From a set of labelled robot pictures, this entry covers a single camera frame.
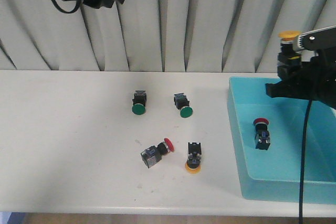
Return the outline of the yellow push button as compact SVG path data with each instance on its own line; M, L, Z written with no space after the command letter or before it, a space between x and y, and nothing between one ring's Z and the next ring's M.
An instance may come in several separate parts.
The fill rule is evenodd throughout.
M293 42L300 31L286 30L278 34L280 38L280 53L277 58L277 74L281 80L288 79L301 68L301 54L293 49Z

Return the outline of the red push button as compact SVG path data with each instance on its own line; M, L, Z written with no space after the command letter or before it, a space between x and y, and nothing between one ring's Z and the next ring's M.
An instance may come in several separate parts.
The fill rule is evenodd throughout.
M164 138L157 146L152 145L141 152L141 158L146 167L151 168L162 159L162 156L170 152L174 152L174 146L169 138Z
M259 150L268 150L270 147L270 133L268 131L269 121L266 118L256 118L255 127L255 148Z

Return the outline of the turquoise plastic box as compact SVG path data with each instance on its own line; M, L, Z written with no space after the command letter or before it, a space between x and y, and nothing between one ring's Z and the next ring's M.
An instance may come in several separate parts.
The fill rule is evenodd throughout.
M306 203L335 203L335 113L325 104L270 98L274 78L231 77L228 116L241 193L252 200L296 202L305 163ZM256 118L269 121L270 147L255 148Z

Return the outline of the white pleated curtain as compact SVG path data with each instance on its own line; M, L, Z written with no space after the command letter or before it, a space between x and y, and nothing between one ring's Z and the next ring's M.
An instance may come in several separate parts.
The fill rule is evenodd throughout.
M275 72L280 32L334 24L335 0L1 0L1 68Z

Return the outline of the green push button left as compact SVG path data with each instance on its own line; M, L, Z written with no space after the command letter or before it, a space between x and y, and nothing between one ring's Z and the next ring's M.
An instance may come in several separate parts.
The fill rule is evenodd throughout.
M136 115L143 115L146 112L146 91L138 90L133 95L132 112Z

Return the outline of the green push button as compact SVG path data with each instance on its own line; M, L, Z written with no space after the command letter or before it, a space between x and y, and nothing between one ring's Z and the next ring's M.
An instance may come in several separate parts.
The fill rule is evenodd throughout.
M190 107L190 101L184 93L175 94L173 100L182 118L189 118L192 116L193 108Z
M136 115L143 115L146 112L146 91L138 90L133 95L132 112Z

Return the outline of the green push button right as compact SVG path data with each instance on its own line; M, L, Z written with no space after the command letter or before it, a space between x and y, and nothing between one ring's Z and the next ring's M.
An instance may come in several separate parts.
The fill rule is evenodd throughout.
M184 93L175 94L173 100L182 118L189 118L192 116L193 108L190 107L190 101Z

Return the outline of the yellow push button upside-down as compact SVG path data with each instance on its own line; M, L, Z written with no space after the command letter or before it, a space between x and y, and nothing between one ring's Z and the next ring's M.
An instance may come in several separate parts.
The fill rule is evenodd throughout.
M196 174L201 170L202 149L201 143L188 142L188 154L185 163L186 170Z

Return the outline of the red push button lying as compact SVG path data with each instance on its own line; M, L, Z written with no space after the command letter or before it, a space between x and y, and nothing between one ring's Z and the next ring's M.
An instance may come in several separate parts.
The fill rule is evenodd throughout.
M164 138L157 146L152 145L141 152L141 158L146 167L151 168L162 159L162 156L170 152L174 152L174 146L169 138Z

